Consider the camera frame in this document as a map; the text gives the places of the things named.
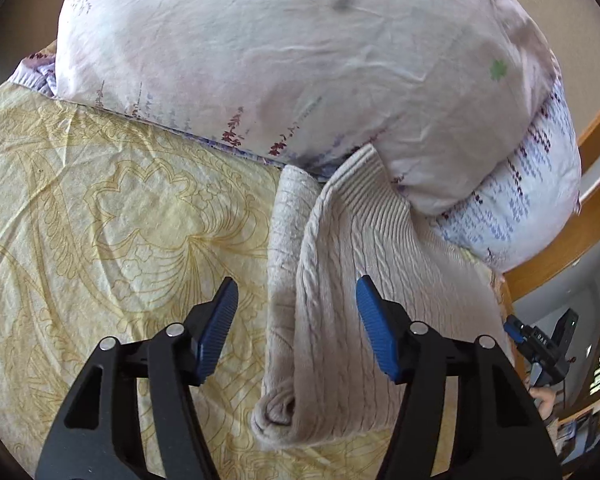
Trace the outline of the person's right hand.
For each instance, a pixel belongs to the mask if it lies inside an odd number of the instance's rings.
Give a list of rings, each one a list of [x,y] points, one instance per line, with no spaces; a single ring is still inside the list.
[[[543,420],[550,419],[553,414],[556,393],[548,387],[530,387],[528,393],[536,402],[536,408]]]

